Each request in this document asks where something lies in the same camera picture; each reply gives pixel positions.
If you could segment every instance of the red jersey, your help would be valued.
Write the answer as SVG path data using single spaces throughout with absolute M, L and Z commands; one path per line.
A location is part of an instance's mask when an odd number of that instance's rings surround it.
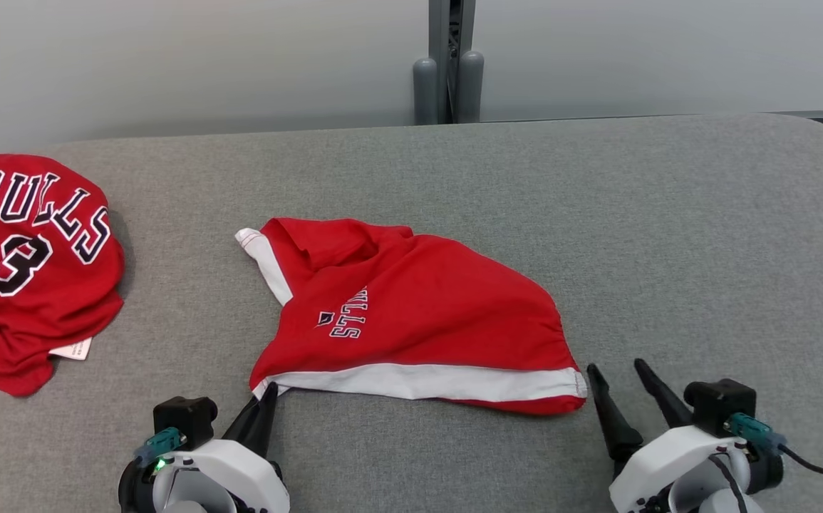
M 36 392 L 49 351 L 117 315 L 123 249 L 104 192 L 59 162 L 0 155 L 0 389 Z

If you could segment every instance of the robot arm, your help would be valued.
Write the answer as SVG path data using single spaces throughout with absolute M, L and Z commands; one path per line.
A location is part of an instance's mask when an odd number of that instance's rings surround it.
M 272 383 L 221 438 L 212 438 L 217 409 L 208 398 L 177 397 L 156 406 L 155 431 L 176 430 L 182 444 L 127 465 L 118 487 L 123 513 L 287 513 L 281 468 L 265 459 L 277 397 Z M 137 454 L 150 454 L 143 447 Z
M 621 415 L 601 371 L 596 365 L 587 369 L 604 442 L 614 461 L 609 490 L 617 512 L 762 511 L 749 496 L 778 486 L 782 457 L 760 454 L 724 428 L 733 413 L 754 415 L 756 392 L 733 380 L 691 383 L 685 391 L 685 399 L 695 405 L 691 412 L 645 361 L 635 364 L 671 428 L 648 445 Z

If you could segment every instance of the white wall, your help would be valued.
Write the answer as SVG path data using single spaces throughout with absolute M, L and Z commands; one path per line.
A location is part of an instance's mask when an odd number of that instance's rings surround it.
M 0 152 L 408 124 L 428 3 L 0 1 Z
M 823 110 L 823 0 L 477 0 L 482 120 Z

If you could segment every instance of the teal connector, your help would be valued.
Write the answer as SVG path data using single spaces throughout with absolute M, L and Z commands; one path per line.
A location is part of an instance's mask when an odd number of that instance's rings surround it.
M 164 452 L 176 450 L 183 444 L 186 444 L 186 435 L 181 434 L 176 427 L 169 427 L 148 438 L 132 455 L 138 462 L 137 466 L 144 468 Z
M 734 413 L 728 417 L 728 431 L 734 436 L 740 436 L 744 440 L 753 444 L 757 449 L 768 452 L 778 452 L 779 445 L 785 445 L 788 439 L 785 435 L 772 431 L 772 428 L 757 421 L 757 419 L 744 415 L 744 413 Z

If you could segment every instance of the white trim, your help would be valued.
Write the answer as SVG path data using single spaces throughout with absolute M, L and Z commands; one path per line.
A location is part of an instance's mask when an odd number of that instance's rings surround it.
M 399 365 L 372 363 L 330 373 L 281 373 L 267 376 L 252 391 L 256 397 L 269 383 L 278 383 L 281 393 L 288 387 L 329 392 L 369 393 L 402 399 L 442 398 L 486 400 L 536 400 L 570 395 L 588 397 L 581 373 L 560 370 L 503 370 L 462 365 Z
M 287 280 L 284 279 L 284 272 L 275 259 L 275 253 L 271 250 L 271 243 L 268 238 L 252 228 L 243 228 L 234 235 L 237 242 L 241 244 L 243 250 L 259 264 L 259 270 L 265 283 L 275 295 L 275 299 L 284 306 L 285 303 L 294 297 Z

